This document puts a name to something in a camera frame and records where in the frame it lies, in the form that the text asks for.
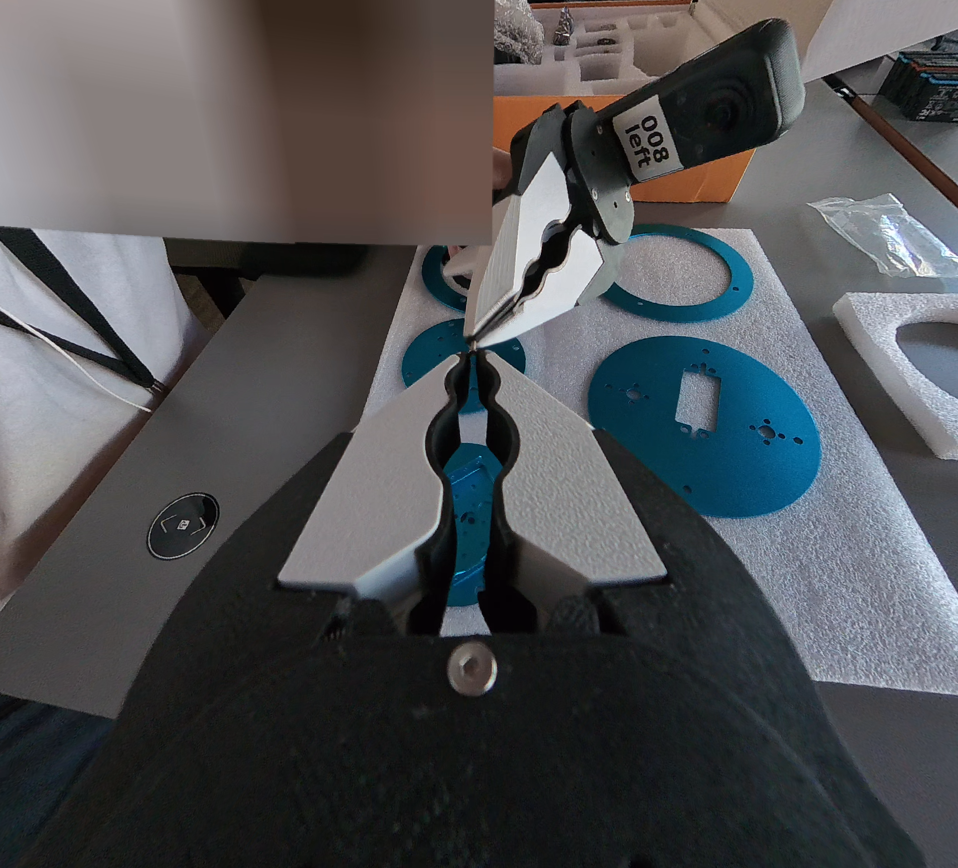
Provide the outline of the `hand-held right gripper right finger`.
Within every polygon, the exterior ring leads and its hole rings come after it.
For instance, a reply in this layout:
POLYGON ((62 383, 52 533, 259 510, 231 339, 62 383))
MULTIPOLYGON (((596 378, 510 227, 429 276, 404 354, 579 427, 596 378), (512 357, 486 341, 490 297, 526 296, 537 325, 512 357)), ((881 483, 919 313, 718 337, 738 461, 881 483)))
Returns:
POLYGON ((609 588, 667 575, 592 425, 491 351, 479 353, 494 483, 485 590, 492 633, 625 633, 609 588))

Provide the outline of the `small blue round metal part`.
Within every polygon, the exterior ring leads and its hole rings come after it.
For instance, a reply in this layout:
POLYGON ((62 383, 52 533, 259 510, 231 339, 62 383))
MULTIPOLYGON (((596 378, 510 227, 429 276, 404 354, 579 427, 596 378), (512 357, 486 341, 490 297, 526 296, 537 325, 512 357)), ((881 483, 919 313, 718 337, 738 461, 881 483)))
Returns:
POLYGON ((501 463, 484 444, 461 443, 445 467, 456 525, 457 556, 449 589, 451 608, 472 606, 485 587, 494 483, 501 463))

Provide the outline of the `large blue metal disc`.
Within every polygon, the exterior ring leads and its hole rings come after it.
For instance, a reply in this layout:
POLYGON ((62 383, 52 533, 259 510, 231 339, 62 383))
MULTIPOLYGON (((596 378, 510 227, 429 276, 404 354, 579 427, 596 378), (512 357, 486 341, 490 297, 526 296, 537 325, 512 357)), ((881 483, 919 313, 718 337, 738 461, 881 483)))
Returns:
POLYGON ((796 392, 759 360, 703 338, 663 335, 617 349, 593 376, 588 412, 701 515, 777 512, 819 472, 818 429, 796 392), (713 431, 677 419, 693 373, 719 383, 713 431))

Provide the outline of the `round black desk control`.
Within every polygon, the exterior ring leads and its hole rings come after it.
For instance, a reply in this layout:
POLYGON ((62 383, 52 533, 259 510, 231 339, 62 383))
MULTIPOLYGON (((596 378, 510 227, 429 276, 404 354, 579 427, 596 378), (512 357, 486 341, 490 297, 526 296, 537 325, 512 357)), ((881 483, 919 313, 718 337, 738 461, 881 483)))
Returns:
POLYGON ((147 535, 150 555, 161 561, 184 558, 209 539, 219 519, 220 505, 208 493, 179 496, 150 524, 147 535))

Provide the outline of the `grey bubble wrap bag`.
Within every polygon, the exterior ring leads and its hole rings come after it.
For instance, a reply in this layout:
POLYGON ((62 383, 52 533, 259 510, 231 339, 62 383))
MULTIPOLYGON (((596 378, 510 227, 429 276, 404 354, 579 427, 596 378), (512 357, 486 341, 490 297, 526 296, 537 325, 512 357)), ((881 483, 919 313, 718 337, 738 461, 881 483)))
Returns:
POLYGON ((543 46, 543 27, 534 18, 528 0, 494 0, 495 63, 538 65, 542 60, 543 46))

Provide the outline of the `stack of dark small boxes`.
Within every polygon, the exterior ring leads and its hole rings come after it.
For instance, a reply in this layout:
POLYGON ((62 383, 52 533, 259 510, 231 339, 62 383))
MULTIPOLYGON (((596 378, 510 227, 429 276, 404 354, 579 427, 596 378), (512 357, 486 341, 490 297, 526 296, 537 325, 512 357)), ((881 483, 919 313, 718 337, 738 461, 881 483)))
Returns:
POLYGON ((879 96, 893 104, 909 121, 957 121, 957 40, 936 37, 930 49, 901 51, 879 96))

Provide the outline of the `clear plastic bag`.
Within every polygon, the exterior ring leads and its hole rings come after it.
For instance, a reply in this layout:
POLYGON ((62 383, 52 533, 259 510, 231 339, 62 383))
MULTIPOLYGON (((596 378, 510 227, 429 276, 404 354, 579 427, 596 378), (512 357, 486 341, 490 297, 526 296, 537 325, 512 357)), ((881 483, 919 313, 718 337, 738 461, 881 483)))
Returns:
POLYGON ((872 259, 884 275, 957 278, 956 254, 909 215, 893 194, 866 201, 835 197, 808 206, 841 238, 872 259))

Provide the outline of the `dark blue trousers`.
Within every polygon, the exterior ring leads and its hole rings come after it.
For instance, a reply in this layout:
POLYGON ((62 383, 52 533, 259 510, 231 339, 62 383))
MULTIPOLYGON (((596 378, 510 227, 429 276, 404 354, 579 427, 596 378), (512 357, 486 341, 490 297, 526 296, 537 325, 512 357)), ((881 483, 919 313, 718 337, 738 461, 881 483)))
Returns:
POLYGON ((112 719, 1 696, 3 867, 29 849, 112 727, 112 719))

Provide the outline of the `white foam block with hole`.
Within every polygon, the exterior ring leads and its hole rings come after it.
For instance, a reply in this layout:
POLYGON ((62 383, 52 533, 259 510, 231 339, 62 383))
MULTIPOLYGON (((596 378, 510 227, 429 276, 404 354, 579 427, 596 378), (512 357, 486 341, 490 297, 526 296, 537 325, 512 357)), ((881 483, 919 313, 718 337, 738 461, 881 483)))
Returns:
POLYGON ((919 371, 897 342, 902 326, 957 323, 953 293, 849 292, 832 308, 889 397, 941 459, 957 458, 957 400, 919 371))

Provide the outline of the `small blue holed disc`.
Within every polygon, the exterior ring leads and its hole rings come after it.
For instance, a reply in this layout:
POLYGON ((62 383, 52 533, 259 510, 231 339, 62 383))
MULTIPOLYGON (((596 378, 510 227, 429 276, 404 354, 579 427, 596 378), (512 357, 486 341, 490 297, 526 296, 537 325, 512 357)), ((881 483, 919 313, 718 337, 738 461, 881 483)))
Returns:
MULTIPOLYGON (((440 322, 422 333, 410 343, 401 363, 401 374, 406 386, 410 386, 450 355, 465 352, 468 345, 463 336, 464 320, 457 317, 440 322)), ((526 356, 516 338, 490 348, 521 373, 526 369, 526 356)))

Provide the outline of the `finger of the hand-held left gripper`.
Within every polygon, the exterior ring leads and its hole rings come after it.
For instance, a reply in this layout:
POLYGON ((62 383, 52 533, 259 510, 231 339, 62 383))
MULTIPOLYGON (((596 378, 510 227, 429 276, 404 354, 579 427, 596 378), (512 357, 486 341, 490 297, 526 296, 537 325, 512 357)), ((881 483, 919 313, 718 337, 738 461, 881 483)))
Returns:
POLYGON ((553 153, 524 191, 493 206, 493 242, 474 249, 465 339, 537 291, 546 270, 564 261, 577 230, 569 221, 571 209, 563 167, 553 153))
POLYGON ((482 348, 488 348, 571 311, 603 264, 598 241, 582 230, 572 231, 564 261, 546 270, 537 291, 521 297, 498 321, 485 323, 473 336, 478 337, 482 348))

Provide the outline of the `white foam box insert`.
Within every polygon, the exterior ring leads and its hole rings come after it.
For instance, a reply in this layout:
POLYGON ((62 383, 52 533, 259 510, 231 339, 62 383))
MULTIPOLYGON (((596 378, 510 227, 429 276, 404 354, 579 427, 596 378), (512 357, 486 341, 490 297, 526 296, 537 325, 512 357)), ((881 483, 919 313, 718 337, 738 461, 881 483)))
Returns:
POLYGON ((560 8, 533 8, 545 33, 541 63, 497 64, 495 96, 622 96, 717 43, 688 1, 571 5, 569 13, 570 41, 556 45, 560 8))

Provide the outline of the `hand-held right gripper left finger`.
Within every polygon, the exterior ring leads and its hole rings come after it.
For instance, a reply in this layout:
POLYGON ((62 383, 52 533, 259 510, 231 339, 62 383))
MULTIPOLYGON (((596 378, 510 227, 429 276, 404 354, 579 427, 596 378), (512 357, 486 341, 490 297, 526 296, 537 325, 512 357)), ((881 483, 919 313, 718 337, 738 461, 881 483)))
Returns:
POLYGON ((444 466, 460 444, 470 357, 443 360, 353 431, 278 576, 383 603, 405 633, 438 633, 457 540, 444 466))

